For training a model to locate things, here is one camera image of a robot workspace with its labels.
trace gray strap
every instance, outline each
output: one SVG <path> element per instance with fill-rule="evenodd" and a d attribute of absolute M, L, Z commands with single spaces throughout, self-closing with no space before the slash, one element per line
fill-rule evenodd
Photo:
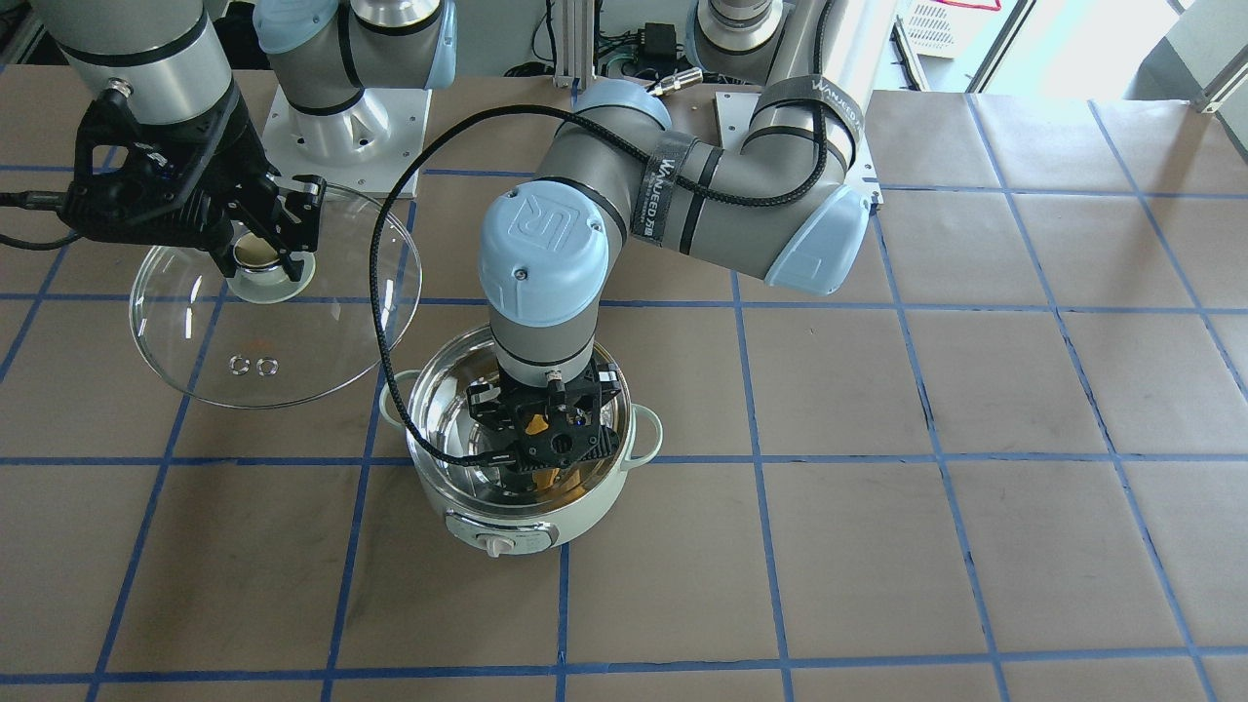
<path fill-rule="evenodd" d="M 641 189 L 636 194 L 636 204 L 633 205 L 633 236 L 655 246 L 663 245 L 663 236 L 668 229 L 668 210 L 671 209 L 671 197 L 676 190 L 676 177 L 696 144 L 695 136 L 675 131 L 663 132 L 658 146 L 650 154 L 650 161 L 645 165 Z"/>
<path fill-rule="evenodd" d="M 862 134 L 866 129 L 866 120 L 862 116 L 862 107 L 836 86 L 835 82 L 820 75 L 807 75 L 790 77 L 768 86 L 759 96 L 759 106 L 754 109 L 754 115 L 766 110 L 787 105 L 791 102 L 822 102 L 846 127 L 850 130 L 850 139 L 854 140 L 854 151 L 862 144 Z"/>

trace white mounting plate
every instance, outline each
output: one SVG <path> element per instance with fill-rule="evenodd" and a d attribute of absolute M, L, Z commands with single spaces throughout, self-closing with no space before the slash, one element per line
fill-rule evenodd
<path fill-rule="evenodd" d="M 745 137 L 750 134 L 750 117 L 759 104 L 756 92 L 716 92 L 715 120 L 719 122 L 719 142 L 725 151 L 740 154 Z M 859 145 L 859 157 L 845 182 L 871 197 L 872 210 L 884 205 L 884 192 L 880 179 L 875 175 L 875 162 L 871 160 L 871 145 L 862 140 Z"/>
<path fill-rule="evenodd" d="M 326 166 L 308 160 L 295 142 L 291 105 L 286 94 L 277 89 L 273 105 L 265 124 L 265 152 L 283 176 L 316 174 L 329 182 L 358 190 L 374 197 L 384 197 L 394 187 L 403 171 L 424 147 L 424 129 L 429 120 L 431 92 L 428 90 L 369 87 L 368 91 L 386 107 L 391 120 L 391 142 L 396 146 L 366 164 Z M 403 189 L 416 196 L 416 176 Z"/>

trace light blue joint cap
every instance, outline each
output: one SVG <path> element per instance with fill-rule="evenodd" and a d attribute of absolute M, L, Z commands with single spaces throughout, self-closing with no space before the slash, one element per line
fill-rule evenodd
<path fill-rule="evenodd" d="M 706 70 L 706 66 L 701 65 L 701 60 L 698 57 L 698 2 L 700 0 L 690 0 L 689 2 L 689 19 L 685 21 L 685 57 L 695 67 Z"/>
<path fill-rule="evenodd" d="M 533 181 L 489 206 L 478 274 L 489 304 L 513 322 L 550 327 L 594 304 L 610 246 L 602 211 L 570 185 Z"/>
<path fill-rule="evenodd" d="M 771 264 L 768 285 L 831 295 L 845 282 L 871 219 L 871 201 L 841 185 L 789 240 Z"/>
<path fill-rule="evenodd" d="M 671 129 L 671 115 L 663 101 L 630 80 L 607 79 L 595 82 L 577 100 L 577 112 L 594 107 L 631 107 L 654 117 L 663 129 Z"/>
<path fill-rule="evenodd" d="M 429 80 L 426 90 L 451 87 L 456 81 L 456 57 L 459 32 L 456 27 L 456 0 L 442 0 L 442 32 L 438 34 L 438 47 L 433 51 L 433 65 L 429 66 Z"/>
<path fill-rule="evenodd" d="M 265 54 L 286 54 L 329 26 L 338 0 L 258 0 L 251 24 Z"/>

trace table surface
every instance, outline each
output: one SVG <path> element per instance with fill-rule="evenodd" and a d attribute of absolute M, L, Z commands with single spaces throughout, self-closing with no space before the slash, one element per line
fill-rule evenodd
<path fill-rule="evenodd" d="M 272 75 L 238 80 L 262 120 Z M 711 96 L 674 96 L 678 127 L 713 137 Z M 87 99 L 0 74 L 0 190 L 65 185 Z M 431 130 L 570 99 L 464 79 Z M 130 340 L 145 251 L 0 251 L 0 700 L 1248 698 L 1248 167 L 1221 124 L 867 116 L 886 205 L 830 299 L 625 249 L 599 337 L 666 443 L 523 558 L 444 531 L 373 373 L 188 401 Z M 479 215 L 553 129 L 478 127 L 421 177 L 398 367 L 484 322 Z"/>

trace metal ring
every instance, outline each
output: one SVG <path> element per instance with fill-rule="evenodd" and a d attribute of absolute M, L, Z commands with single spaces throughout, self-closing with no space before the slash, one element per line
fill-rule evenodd
<path fill-rule="evenodd" d="M 251 370 L 251 358 L 246 356 L 231 356 L 230 357 L 230 372 L 236 376 L 245 376 L 247 371 Z"/>
<path fill-rule="evenodd" d="M 276 376 L 277 358 L 273 358 L 271 356 L 265 356 L 263 358 L 260 358 L 258 361 L 256 361 L 256 372 L 260 373 L 261 377 Z"/>

